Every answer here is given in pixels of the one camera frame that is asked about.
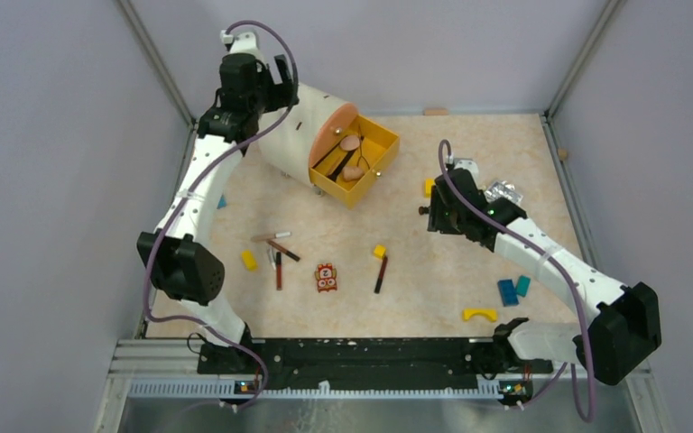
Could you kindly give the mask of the black makeup brush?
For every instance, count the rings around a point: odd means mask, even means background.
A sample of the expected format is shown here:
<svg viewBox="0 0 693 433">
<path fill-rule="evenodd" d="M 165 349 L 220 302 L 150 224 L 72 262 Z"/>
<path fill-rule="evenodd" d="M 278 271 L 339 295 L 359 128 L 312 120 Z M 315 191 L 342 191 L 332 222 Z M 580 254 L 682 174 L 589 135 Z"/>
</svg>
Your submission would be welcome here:
<svg viewBox="0 0 693 433">
<path fill-rule="evenodd" d="M 346 155 L 330 170 L 330 172 L 327 174 L 327 178 L 331 181 L 337 181 L 338 179 L 342 179 L 341 171 L 346 166 L 357 166 L 349 164 L 355 153 L 356 152 L 347 152 Z"/>
</svg>

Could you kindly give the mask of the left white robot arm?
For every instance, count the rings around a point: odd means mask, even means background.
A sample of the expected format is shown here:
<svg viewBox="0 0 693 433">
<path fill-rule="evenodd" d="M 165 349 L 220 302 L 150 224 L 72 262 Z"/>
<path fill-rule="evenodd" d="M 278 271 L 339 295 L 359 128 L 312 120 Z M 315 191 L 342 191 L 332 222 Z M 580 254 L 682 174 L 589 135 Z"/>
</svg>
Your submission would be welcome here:
<svg viewBox="0 0 693 433">
<path fill-rule="evenodd" d="M 222 31 L 226 48 L 212 105 L 196 123 L 194 153 L 166 214 L 136 248 L 143 260 L 143 313 L 151 323 L 184 321 L 221 345 L 232 373 L 252 364 L 247 324 L 222 292 L 225 265 L 207 242 L 212 218 L 248 147 L 280 128 L 299 103 L 298 65 L 269 25 L 242 20 Z"/>
</svg>

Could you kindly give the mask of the black hair loop tool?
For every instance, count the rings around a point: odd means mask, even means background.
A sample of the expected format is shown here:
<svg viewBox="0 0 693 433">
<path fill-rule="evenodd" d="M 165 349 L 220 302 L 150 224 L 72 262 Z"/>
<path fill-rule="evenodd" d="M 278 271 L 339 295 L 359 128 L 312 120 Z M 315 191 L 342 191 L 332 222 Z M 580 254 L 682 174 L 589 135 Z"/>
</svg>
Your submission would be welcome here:
<svg viewBox="0 0 693 433">
<path fill-rule="evenodd" d="M 369 170 L 370 164 L 369 164 L 368 160 L 365 158 L 364 153 L 363 153 L 363 143 L 365 140 L 365 135 L 364 135 L 364 133 L 362 131 L 362 127 L 360 125 L 357 127 L 357 137 L 358 137 L 358 141 L 359 141 L 359 144 L 358 144 L 357 149 L 356 149 L 357 153 L 358 153 L 357 166 L 362 168 L 362 169 Z"/>
</svg>

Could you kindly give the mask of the beige makeup sponge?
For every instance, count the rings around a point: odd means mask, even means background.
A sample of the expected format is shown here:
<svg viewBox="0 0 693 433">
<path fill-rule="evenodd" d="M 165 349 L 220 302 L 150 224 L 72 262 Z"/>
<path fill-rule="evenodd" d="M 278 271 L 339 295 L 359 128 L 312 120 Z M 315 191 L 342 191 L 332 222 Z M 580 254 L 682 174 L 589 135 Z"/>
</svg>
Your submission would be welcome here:
<svg viewBox="0 0 693 433">
<path fill-rule="evenodd" d="M 345 182 L 358 181 L 365 175 L 365 171 L 359 166 L 346 166 L 341 171 L 341 177 Z"/>
</svg>

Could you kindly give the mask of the cream round drawer organizer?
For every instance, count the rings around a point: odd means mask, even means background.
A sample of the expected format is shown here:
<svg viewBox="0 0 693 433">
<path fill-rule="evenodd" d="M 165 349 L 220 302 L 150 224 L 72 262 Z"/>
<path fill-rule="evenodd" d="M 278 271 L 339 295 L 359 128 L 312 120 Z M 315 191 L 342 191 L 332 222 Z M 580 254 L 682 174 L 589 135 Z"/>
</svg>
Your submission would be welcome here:
<svg viewBox="0 0 693 433">
<path fill-rule="evenodd" d="M 346 207 L 355 207 L 397 157 L 399 135 L 362 115 L 354 103 L 322 90 L 300 84 L 298 96 L 300 102 L 286 119 L 258 141 L 263 160 Z M 326 170 L 312 169 L 316 160 L 344 137 L 357 135 L 359 125 L 365 135 L 363 153 L 370 164 L 369 170 L 363 169 L 362 179 L 329 180 L 327 174 L 337 161 Z"/>
</svg>

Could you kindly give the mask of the brown lipstick tube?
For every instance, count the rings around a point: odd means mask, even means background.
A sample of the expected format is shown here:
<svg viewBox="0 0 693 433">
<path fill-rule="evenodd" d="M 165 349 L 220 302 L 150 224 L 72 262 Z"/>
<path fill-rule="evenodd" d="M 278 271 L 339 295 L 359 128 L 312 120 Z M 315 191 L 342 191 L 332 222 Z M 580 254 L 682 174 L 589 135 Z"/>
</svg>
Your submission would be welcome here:
<svg viewBox="0 0 693 433">
<path fill-rule="evenodd" d="M 273 240 L 266 240 L 266 243 L 268 245 L 270 245 L 272 248 L 274 248 L 275 250 L 277 250 L 278 252 L 291 258 L 295 262 L 299 262 L 301 260 L 301 258 L 297 254 L 295 254 L 294 252 L 292 252 L 288 248 L 284 247 L 283 245 L 281 245 L 277 242 L 274 242 Z"/>
</svg>

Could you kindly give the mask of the nude concealer tube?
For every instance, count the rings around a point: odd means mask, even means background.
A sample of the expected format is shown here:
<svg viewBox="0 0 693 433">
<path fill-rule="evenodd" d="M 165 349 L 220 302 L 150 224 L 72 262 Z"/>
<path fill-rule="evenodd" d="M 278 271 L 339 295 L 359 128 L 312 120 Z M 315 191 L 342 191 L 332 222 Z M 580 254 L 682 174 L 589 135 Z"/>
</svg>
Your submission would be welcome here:
<svg viewBox="0 0 693 433">
<path fill-rule="evenodd" d="M 274 240 L 274 239 L 279 239 L 279 238 L 284 238 L 284 237 L 289 237 L 291 236 L 290 231 L 284 231 L 284 232 L 277 232 L 277 233 L 270 233 L 270 234 L 262 234 L 262 235 L 254 235 L 251 237 L 252 242 L 266 242 L 268 240 Z"/>
</svg>

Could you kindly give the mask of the thin black stick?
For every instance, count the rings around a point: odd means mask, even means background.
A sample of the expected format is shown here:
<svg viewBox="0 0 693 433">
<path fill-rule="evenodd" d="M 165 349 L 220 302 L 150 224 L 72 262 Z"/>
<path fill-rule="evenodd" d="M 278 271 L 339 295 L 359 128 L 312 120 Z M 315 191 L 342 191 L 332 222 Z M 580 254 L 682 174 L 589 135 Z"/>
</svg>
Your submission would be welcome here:
<svg viewBox="0 0 693 433">
<path fill-rule="evenodd" d="M 326 170 L 334 161 L 339 161 L 347 152 L 339 145 L 334 145 L 322 157 L 316 160 L 313 170 Z"/>
</svg>

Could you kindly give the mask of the pink round powder puff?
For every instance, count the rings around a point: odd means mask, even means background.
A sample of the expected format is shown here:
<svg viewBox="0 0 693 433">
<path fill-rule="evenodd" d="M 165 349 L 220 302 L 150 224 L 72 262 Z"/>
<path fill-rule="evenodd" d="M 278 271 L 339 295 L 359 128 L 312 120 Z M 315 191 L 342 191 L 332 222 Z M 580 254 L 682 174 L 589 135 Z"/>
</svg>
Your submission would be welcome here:
<svg viewBox="0 0 693 433">
<path fill-rule="evenodd" d="M 362 146 L 363 140 L 359 135 L 351 134 L 344 137 L 338 144 L 344 152 L 357 152 Z"/>
</svg>

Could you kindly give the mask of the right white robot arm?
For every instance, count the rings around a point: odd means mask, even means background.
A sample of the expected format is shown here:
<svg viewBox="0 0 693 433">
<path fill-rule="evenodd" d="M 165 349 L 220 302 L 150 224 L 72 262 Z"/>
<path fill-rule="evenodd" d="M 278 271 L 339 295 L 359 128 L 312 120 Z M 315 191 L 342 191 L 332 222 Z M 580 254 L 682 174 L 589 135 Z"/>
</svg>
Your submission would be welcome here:
<svg viewBox="0 0 693 433">
<path fill-rule="evenodd" d="M 430 194 L 429 230 L 463 235 L 519 265 L 577 317 L 575 325 L 513 320 L 493 347 L 495 364 L 506 372 L 533 359 L 562 364 L 570 370 L 578 416 L 592 422 L 597 385 L 617 385 L 661 346 L 656 291 L 603 274 L 551 239 L 511 200 L 488 201 L 449 140 L 439 142 L 437 153 L 440 174 Z"/>
</svg>

